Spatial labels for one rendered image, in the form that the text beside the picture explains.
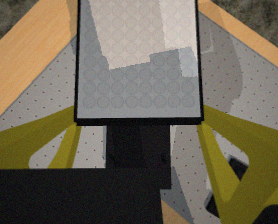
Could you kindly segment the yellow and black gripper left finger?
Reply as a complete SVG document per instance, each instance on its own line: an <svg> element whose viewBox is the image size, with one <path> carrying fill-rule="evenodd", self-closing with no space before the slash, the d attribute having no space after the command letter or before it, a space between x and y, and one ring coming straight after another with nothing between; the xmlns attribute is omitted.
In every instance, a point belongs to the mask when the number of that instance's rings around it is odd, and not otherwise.
<svg viewBox="0 0 278 224"><path fill-rule="evenodd" d="M0 131L0 169L29 168L30 157L65 129L48 168L72 168L81 127L74 122L74 105L49 116Z"/></svg>

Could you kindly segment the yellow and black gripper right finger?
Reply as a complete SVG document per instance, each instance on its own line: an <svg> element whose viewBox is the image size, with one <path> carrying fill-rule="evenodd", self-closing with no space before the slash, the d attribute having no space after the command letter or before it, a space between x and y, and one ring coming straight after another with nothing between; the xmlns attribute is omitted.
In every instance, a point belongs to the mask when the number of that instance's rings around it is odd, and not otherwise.
<svg viewBox="0 0 278 224"><path fill-rule="evenodd" d="M204 121L196 127L221 224L252 224L278 204L278 130L203 105ZM248 156L241 181L211 128Z"/></svg>

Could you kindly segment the grey perforated base plate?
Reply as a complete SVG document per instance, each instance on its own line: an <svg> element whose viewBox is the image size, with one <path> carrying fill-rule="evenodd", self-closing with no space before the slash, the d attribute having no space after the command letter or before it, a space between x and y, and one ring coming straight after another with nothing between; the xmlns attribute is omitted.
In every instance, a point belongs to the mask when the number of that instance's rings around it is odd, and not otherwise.
<svg viewBox="0 0 278 224"><path fill-rule="evenodd" d="M198 13L203 104L278 130L278 66ZM0 115L0 131L74 105L76 36ZM105 168L106 128L82 126L72 168ZM30 157L30 168L50 165L66 130ZM228 163L249 166L243 151L212 132ZM171 189L160 189L161 200L190 224L221 224L206 210L213 192L196 125L170 125L170 148Z"/></svg>

